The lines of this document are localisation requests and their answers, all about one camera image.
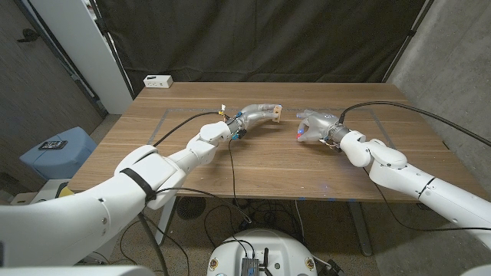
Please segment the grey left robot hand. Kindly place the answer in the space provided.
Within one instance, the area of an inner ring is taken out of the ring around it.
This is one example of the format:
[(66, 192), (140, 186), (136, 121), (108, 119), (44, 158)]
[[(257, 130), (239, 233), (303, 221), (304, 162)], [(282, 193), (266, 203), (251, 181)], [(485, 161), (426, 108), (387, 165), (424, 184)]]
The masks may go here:
[(247, 130), (258, 120), (271, 119), (279, 122), (282, 112), (281, 104), (262, 103), (251, 104), (240, 110), (232, 119), (226, 122), (231, 134)]

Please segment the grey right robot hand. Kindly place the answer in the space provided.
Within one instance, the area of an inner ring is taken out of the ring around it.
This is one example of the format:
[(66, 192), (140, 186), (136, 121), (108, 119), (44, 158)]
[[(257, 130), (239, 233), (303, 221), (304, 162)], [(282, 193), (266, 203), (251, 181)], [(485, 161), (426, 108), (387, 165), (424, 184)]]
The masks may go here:
[(296, 117), (302, 120), (297, 132), (297, 141), (299, 142), (330, 140), (340, 143), (342, 138), (350, 132), (335, 115), (330, 113), (304, 110), (297, 113)]

